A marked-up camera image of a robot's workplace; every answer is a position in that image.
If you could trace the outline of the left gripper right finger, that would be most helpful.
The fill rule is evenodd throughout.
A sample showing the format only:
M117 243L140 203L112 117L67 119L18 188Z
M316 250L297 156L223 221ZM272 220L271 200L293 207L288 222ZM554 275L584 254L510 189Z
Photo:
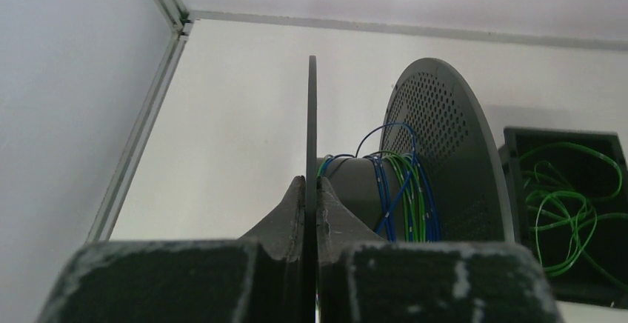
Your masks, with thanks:
M388 242L317 188L322 322L560 322L531 252L506 242Z

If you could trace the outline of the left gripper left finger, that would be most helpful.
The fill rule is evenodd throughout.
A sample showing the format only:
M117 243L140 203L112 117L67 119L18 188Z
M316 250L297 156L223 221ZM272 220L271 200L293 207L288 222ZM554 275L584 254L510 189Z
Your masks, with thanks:
M238 239L86 244L40 322L297 322L305 180Z

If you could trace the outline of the dark grey cable spool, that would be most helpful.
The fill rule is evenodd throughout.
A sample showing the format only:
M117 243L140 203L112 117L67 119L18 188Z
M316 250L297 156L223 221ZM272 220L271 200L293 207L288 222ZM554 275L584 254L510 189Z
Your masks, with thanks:
M329 180L341 203L389 242L513 242L506 181L487 117L464 77L436 58L393 85L382 125L348 153L316 158L315 77L308 95L306 216ZM377 140L368 151L365 142Z

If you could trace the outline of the black plastic bin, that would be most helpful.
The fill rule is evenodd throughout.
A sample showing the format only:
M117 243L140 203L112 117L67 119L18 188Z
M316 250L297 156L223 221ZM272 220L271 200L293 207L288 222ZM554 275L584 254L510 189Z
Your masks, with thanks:
M515 240L561 301L627 307L627 157L618 134L509 126L498 150Z

